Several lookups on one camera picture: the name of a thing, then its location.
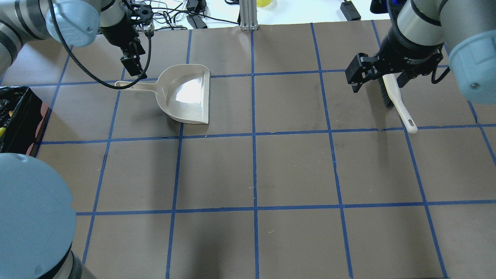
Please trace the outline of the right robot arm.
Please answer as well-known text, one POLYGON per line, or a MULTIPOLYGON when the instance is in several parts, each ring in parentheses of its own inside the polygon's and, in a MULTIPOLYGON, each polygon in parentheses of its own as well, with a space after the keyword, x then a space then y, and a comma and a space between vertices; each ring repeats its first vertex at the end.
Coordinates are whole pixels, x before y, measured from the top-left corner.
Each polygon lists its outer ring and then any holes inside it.
POLYGON ((404 87, 427 75, 437 84, 451 72, 466 100, 494 104, 495 7, 494 0, 373 0, 370 11, 388 13, 391 27, 375 55, 355 55, 347 83, 356 93, 386 74, 399 74, 404 87))

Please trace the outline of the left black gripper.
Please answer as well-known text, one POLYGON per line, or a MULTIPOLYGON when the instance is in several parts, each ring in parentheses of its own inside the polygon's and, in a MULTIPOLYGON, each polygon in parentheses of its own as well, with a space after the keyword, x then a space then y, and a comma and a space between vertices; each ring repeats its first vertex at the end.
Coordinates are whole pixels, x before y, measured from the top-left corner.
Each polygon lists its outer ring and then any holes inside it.
POLYGON ((100 32, 107 41, 118 46, 122 51, 122 62, 130 76, 140 76, 143 67, 140 56, 145 50, 140 41, 136 26, 149 25, 153 21, 153 10, 150 5, 122 0, 105 0, 100 11, 100 32))

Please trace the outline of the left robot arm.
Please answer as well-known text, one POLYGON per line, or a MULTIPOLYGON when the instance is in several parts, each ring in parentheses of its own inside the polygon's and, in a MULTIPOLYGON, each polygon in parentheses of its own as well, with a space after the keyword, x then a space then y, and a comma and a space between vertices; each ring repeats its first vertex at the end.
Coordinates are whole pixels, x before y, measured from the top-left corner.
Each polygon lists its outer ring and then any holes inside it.
MULTIPOLYGON (((2 0, 1 73, 27 42, 56 38, 71 59, 97 83, 113 90, 74 56, 101 33, 123 53, 122 64, 138 81, 146 78, 137 27, 153 26, 150 5, 131 0, 2 0)), ((42 101, 29 87, 1 88, 1 278, 93 279, 72 250, 76 212, 63 178, 29 152, 43 122, 42 101)))

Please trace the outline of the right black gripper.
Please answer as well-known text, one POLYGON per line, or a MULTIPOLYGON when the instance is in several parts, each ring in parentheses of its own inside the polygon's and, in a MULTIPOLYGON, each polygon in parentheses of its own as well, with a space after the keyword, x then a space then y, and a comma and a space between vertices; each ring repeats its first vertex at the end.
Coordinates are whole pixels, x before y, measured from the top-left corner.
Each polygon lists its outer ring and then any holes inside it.
POLYGON ((419 45, 398 29, 390 29, 376 55, 358 53, 354 56, 345 69, 346 81, 353 93, 358 93, 365 83, 381 77, 380 73, 400 73, 396 82, 403 88, 419 75, 431 74, 443 58, 441 45, 419 45))

